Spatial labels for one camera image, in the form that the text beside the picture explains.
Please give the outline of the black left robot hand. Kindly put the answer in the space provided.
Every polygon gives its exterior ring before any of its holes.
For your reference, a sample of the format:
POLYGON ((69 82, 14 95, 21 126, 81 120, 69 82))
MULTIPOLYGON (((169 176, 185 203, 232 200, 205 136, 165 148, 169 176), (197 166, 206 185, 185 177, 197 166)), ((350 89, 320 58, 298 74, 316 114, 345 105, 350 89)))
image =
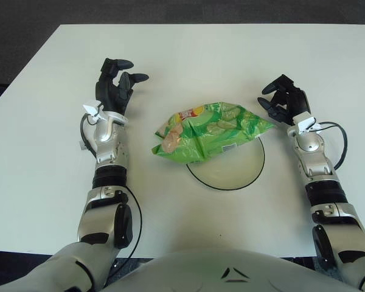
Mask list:
POLYGON ((96 100, 103 105, 104 111, 124 116, 133 94, 133 86, 149 79, 147 74, 129 74, 123 71, 133 66, 128 60, 105 59, 96 83, 96 100))

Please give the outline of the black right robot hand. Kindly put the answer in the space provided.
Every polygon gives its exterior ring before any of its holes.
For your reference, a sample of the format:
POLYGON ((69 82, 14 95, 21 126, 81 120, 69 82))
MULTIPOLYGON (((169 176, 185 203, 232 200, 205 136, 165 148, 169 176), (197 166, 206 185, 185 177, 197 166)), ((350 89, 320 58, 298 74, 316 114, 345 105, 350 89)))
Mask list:
POLYGON ((277 122, 294 125, 293 117, 304 112, 311 113, 308 99, 303 90, 294 86, 294 81, 282 74, 262 90, 262 95, 274 93, 271 100, 258 97, 257 101, 277 122))

